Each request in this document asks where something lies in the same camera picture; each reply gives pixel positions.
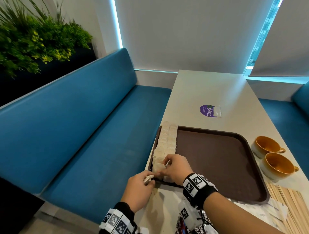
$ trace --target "tabletop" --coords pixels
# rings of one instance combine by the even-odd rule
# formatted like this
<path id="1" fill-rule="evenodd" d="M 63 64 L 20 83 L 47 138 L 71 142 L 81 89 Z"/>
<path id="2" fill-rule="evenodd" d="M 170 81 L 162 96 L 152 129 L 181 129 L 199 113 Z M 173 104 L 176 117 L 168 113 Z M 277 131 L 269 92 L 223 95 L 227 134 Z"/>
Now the tabletop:
<path id="1" fill-rule="evenodd" d="M 221 107 L 222 117 L 211 118 L 200 112 L 203 105 Z M 268 136 L 286 149 L 283 154 L 299 166 L 261 103 L 243 75 L 180 70 L 162 122 L 180 126 L 235 132 L 251 145 L 257 136 Z M 309 181 L 300 170 L 278 182 L 298 190 L 309 205 Z M 137 212 L 135 222 L 149 233 L 174 233 L 178 219 L 178 203 L 184 199 L 182 189 L 156 185 L 144 209 Z"/>

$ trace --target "tray rim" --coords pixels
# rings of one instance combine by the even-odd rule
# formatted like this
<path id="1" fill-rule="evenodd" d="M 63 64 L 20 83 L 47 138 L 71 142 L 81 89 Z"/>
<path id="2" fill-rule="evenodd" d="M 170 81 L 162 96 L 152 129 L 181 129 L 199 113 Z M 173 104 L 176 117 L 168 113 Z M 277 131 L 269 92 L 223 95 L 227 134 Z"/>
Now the tray rim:
<path id="1" fill-rule="evenodd" d="M 155 141 L 154 141 L 154 147 L 152 149 L 152 152 L 151 152 L 151 158 L 150 158 L 150 161 L 149 161 L 149 165 L 148 165 L 148 170 L 152 170 L 152 158 L 153 158 L 153 155 L 154 155 L 154 149 L 157 147 L 158 145 L 158 139 L 159 139 L 159 135 L 160 135 L 160 131 L 161 131 L 161 127 L 162 125 L 159 126 L 158 130 L 157 130 L 157 135 L 156 135 L 156 138 L 155 138 Z M 256 162 L 256 159 L 253 155 L 253 152 L 250 148 L 250 145 L 248 143 L 248 141 L 246 140 L 246 138 L 244 138 L 242 135 L 238 134 L 238 133 L 235 133 L 235 132 L 225 132 L 225 131 L 218 131 L 218 130 L 211 130 L 211 129 L 204 129 L 204 128 L 195 128 L 195 127 L 187 127 L 187 126 L 178 126 L 178 129 L 177 130 L 181 130 L 181 131 L 186 131 L 186 130 L 183 130 L 183 129 L 179 129 L 179 128 L 185 128 L 185 129 L 192 129 L 192 130 L 198 130 L 200 131 L 200 133 L 206 133 L 205 131 L 210 131 L 210 132 L 216 132 L 216 133 L 221 133 L 221 134 L 217 134 L 217 135 L 221 135 L 221 136 L 226 136 L 226 133 L 228 133 L 229 135 L 236 135 L 238 136 L 239 138 L 241 138 L 245 144 L 246 144 L 246 147 L 249 149 L 249 154 L 251 156 L 251 159 L 253 160 L 253 164 L 257 170 L 257 173 L 258 173 L 258 179 L 260 179 L 262 181 L 262 184 L 263 184 L 263 187 L 264 187 L 264 190 L 266 191 L 266 199 L 264 201 L 261 201 L 261 202 L 258 202 L 258 201 L 249 201 L 249 200 L 246 200 L 246 201 L 240 201 L 240 202 L 244 202 L 244 203 L 247 203 L 247 204 L 257 204 L 257 205 L 264 205 L 266 204 L 268 201 L 269 201 L 269 198 L 270 198 L 270 194 L 269 194 L 269 191 L 268 191 L 268 188 L 266 186 L 266 183 L 263 179 L 263 175 L 262 175 L 262 172 L 261 170 L 259 169 L 259 166 L 257 165 L 257 162 Z M 168 186 L 172 186 L 172 187 L 178 187 L 178 188 L 184 188 L 183 186 L 180 186 L 180 185 L 177 185 L 175 183 L 167 183 L 167 182 L 164 182 L 163 180 L 158 180 L 156 178 L 154 178 L 154 180 L 159 183 L 159 184 L 163 184 L 163 185 L 168 185 Z"/>

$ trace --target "hand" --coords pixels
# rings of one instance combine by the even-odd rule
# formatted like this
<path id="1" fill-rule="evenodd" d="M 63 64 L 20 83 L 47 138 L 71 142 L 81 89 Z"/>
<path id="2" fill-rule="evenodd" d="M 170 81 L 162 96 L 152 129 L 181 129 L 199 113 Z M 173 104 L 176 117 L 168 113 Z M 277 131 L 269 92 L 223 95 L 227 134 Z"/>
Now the hand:
<path id="1" fill-rule="evenodd" d="M 157 177 L 169 176 L 176 184 L 182 185 L 185 178 L 193 173 L 187 159 L 179 154 L 168 154 L 162 161 L 162 164 L 169 165 L 166 169 L 158 172 Z"/>
<path id="2" fill-rule="evenodd" d="M 151 180 L 148 185 L 144 184 L 144 179 L 149 175 L 154 175 L 154 173 L 151 171 L 143 171 L 128 180 L 121 202 L 127 203 L 134 213 L 147 204 L 155 186 L 154 180 Z"/>

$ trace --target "wristband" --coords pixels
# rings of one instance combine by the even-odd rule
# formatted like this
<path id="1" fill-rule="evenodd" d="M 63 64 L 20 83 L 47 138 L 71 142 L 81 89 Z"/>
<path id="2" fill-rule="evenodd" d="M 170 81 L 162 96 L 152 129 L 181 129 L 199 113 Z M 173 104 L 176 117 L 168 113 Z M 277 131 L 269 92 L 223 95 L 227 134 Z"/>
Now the wristband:
<path id="1" fill-rule="evenodd" d="M 206 198 L 213 192 L 218 192 L 217 188 L 204 176 L 191 173 L 183 183 L 183 195 L 188 199 L 191 206 L 203 209 Z"/>
<path id="2" fill-rule="evenodd" d="M 113 234 L 132 234 L 137 230 L 137 225 L 121 211 L 109 209 L 99 228 Z"/>

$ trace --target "ceramic mug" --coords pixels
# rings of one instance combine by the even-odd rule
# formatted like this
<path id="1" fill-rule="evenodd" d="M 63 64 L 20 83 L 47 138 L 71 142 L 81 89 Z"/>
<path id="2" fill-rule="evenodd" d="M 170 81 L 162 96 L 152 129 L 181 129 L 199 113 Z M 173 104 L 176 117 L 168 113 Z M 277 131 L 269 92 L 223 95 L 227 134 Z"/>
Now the ceramic mug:
<path id="1" fill-rule="evenodd" d="M 267 153 L 284 153 L 286 150 L 273 139 L 266 136 L 258 136 L 251 145 L 253 153 L 260 159 Z"/>
<path id="2" fill-rule="evenodd" d="M 284 179 L 299 170 L 290 160 L 278 153 L 266 154 L 260 163 L 260 168 L 268 178 L 274 181 Z"/>

